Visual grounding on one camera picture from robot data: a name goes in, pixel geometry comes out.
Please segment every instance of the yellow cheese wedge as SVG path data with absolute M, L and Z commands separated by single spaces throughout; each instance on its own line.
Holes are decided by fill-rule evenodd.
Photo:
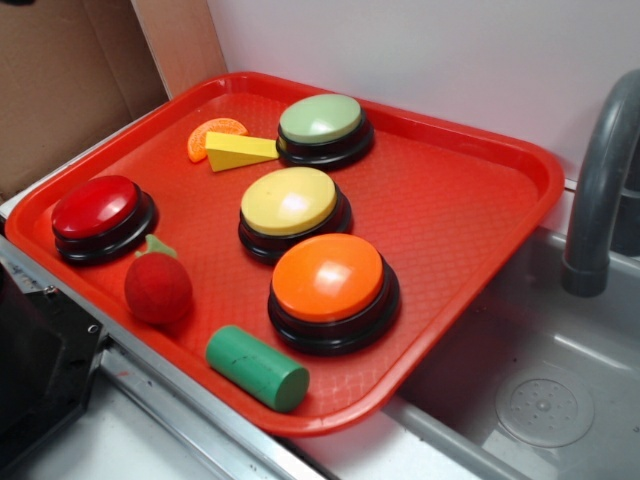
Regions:
M 207 156 L 214 172 L 278 158 L 275 140 L 207 132 Z

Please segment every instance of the green button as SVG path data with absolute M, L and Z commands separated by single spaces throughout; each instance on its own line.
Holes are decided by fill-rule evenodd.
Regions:
M 284 136 L 294 142 L 324 143 L 351 133 L 360 117 L 360 104 L 355 99 L 327 93 L 291 105 L 280 117 L 280 127 Z

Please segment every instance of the tray rim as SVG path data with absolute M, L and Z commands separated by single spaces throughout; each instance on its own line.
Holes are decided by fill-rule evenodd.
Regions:
M 171 122 L 163 118 L 163 115 L 166 113 L 168 108 L 179 104 L 182 109 L 188 110 L 191 105 L 200 105 L 201 101 L 199 101 L 199 99 L 203 98 L 203 96 L 206 97 L 205 93 L 209 92 L 211 88 L 219 89 L 223 92 L 222 94 L 233 94 L 239 92 L 246 93 L 246 85 L 251 82 L 257 82 L 259 85 L 268 84 L 270 87 L 280 85 L 288 87 L 289 89 L 295 88 L 296 95 L 291 95 L 288 92 L 290 97 L 289 101 L 291 102 L 307 95 L 330 92 L 329 90 L 255 72 L 229 73 L 201 82 L 165 105 L 154 110 L 146 117 L 143 117 L 137 122 L 126 127 L 121 133 L 104 142 L 94 150 L 88 152 L 87 155 L 78 158 L 77 162 L 74 162 L 62 171 L 57 172 L 47 181 L 43 182 L 32 192 L 26 195 L 25 198 L 16 205 L 7 219 L 5 226 L 7 238 L 57 278 L 68 283 L 68 279 L 65 278 L 65 276 L 68 277 L 68 267 L 57 263 L 51 264 L 50 255 L 38 245 L 33 244 L 28 235 L 22 232 L 20 226 L 21 218 L 28 215 L 31 210 L 37 210 L 37 205 L 42 205 L 43 202 L 49 202 L 48 205 L 52 204 L 51 196 L 53 195 L 49 194 L 49 196 L 47 196 L 48 187 L 61 177 L 73 176 L 72 174 L 78 169 L 80 169 L 83 174 L 87 174 L 87 172 L 92 173 L 88 178 L 99 175 L 104 168 L 98 168 L 101 165 L 92 164 L 91 162 L 93 159 L 96 157 L 99 158 L 101 152 L 105 150 L 117 150 L 118 142 L 121 142 L 127 135 L 140 135 L 141 131 L 144 132 L 146 129 L 150 128 L 153 129 L 153 131 L 156 131 L 158 122 L 165 126 L 170 125 Z M 543 191 L 540 191 L 540 189 L 538 190 L 539 198 L 535 206 L 520 219 L 518 225 L 516 225 L 507 236 L 502 238 L 501 245 L 508 245 L 508 248 L 496 248 L 496 250 L 485 258 L 473 275 L 467 277 L 464 286 L 471 286 L 474 291 L 473 295 L 468 298 L 461 298 L 460 295 L 456 295 L 451 298 L 445 304 L 444 308 L 433 318 L 433 321 L 430 323 L 429 331 L 422 331 L 422 334 L 407 347 L 402 356 L 396 359 L 394 364 L 381 376 L 380 380 L 373 386 L 373 388 L 367 391 L 366 395 L 349 406 L 324 416 L 303 417 L 291 414 L 278 414 L 276 412 L 269 411 L 266 415 L 260 415 L 258 413 L 251 418 L 247 417 L 259 427 L 276 435 L 310 436 L 330 433 L 347 427 L 348 425 L 364 419 L 369 414 L 377 411 L 389 400 L 397 387 L 411 373 L 411 370 L 413 370 L 413 368 L 427 355 L 430 348 L 432 348 L 438 339 L 444 335 L 448 327 L 455 322 L 455 319 L 450 320 L 450 318 L 457 317 L 459 312 L 461 312 L 472 301 L 475 295 L 477 295 L 486 283 L 489 282 L 502 265 L 506 263 L 508 258 L 510 258 L 515 250 L 526 240 L 528 235 L 536 228 L 548 210 L 556 203 L 564 190 L 564 173 L 557 162 L 557 159 L 550 152 L 547 152 L 541 147 L 523 140 L 518 140 L 505 135 L 488 132 L 486 130 L 461 125 L 447 120 L 441 120 L 428 115 L 381 105 L 363 99 L 358 99 L 358 101 L 361 103 L 363 108 L 367 110 L 368 115 L 370 112 L 373 113 L 372 123 L 376 125 L 376 129 L 384 130 L 384 127 L 387 125 L 386 122 L 394 121 L 405 122 L 409 127 L 411 125 L 419 126 L 427 124 L 431 128 L 439 129 L 443 134 L 455 135 L 456 137 L 467 137 L 476 141 L 478 138 L 481 138 L 483 142 L 491 144 L 492 148 L 506 148 L 511 152 L 517 151 L 530 158 L 533 157 L 537 160 L 536 165 L 533 167 L 529 166 L 529 170 L 527 172 L 523 171 L 523 173 L 530 176 L 530 178 L 534 176 L 538 177 L 534 183 L 536 183 L 536 186 L 538 187 L 541 184 L 545 184 L 545 188 Z M 409 131 L 406 138 L 411 138 L 411 135 L 409 135 L 410 133 L 411 132 Z M 478 156 L 477 151 L 471 151 L 469 154 Z M 94 303 L 98 308 L 104 310 L 101 305 L 104 305 L 105 300 L 108 301 L 107 295 L 103 295 L 101 292 L 95 291 L 93 288 L 86 288 L 83 285 L 70 285 L 70 287 L 73 288 L 76 293 L 85 298 L 89 295 L 87 299 Z M 152 345 L 149 345 L 147 341 L 144 339 L 141 340 L 150 348 L 155 350 L 155 348 Z M 182 360 L 178 360 L 178 363 L 182 363 L 184 361 L 185 359 L 183 358 Z M 175 365 L 180 370 L 183 370 L 179 364 Z

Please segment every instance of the white wall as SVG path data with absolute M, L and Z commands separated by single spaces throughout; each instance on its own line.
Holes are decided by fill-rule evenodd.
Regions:
M 604 97 L 640 68 L 638 0 L 209 0 L 229 71 L 528 140 L 576 179 Z

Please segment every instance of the red button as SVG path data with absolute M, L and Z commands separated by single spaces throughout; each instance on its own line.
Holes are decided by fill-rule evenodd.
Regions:
M 137 202 L 138 189 L 128 178 L 95 178 L 58 202 L 51 214 L 53 229 L 66 238 L 92 237 L 122 223 Z

